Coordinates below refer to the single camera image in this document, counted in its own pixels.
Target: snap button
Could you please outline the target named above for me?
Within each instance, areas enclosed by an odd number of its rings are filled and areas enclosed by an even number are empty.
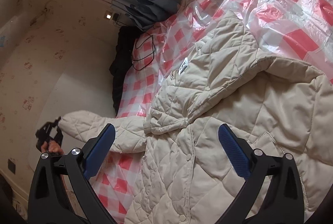
[[[186,216],[184,216],[184,215],[180,215],[180,216],[179,216],[179,220],[180,220],[181,222],[185,221],[185,220],[186,220]]]

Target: black garment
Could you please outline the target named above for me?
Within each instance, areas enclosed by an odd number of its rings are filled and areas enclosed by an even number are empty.
[[[127,71],[132,67],[132,51],[135,40],[142,31],[135,26],[123,26],[119,30],[116,58],[110,66],[113,75],[113,107],[118,114],[120,101],[123,95],[124,79]]]

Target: jacket sleeve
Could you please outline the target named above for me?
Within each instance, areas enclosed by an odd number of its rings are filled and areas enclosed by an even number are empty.
[[[116,129],[116,139],[110,151],[118,153],[138,153],[145,151],[144,117],[105,118],[89,111],[75,111],[64,115],[59,128],[66,134],[87,142],[97,137],[107,123]]]

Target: metal screw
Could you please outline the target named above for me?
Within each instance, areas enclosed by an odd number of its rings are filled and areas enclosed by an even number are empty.
[[[49,154],[48,153],[43,153],[42,155],[41,155],[41,159],[46,159],[46,158],[48,158],[49,157]]]
[[[293,157],[292,157],[291,154],[286,154],[286,158],[289,159],[289,160],[292,160],[292,159],[293,159]]]
[[[75,148],[72,150],[72,155],[78,155],[81,152],[79,148]]]
[[[262,152],[262,150],[260,150],[260,149],[255,149],[255,150],[254,150],[254,154],[255,154],[256,156],[262,156],[263,152]]]

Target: blue gripper pad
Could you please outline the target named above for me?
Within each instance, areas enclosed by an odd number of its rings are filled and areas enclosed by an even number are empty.
[[[88,154],[84,166],[83,175],[87,180],[96,176],[114,140],[116,139],[116,130],[114,129],[114,126],[112,124],[107,124],[96,138],[98,141]]]
[[[224,124],[219,127],[219,141],[237,175],[247,180],[250,175],[249,159],[234,138],[234,133]]]

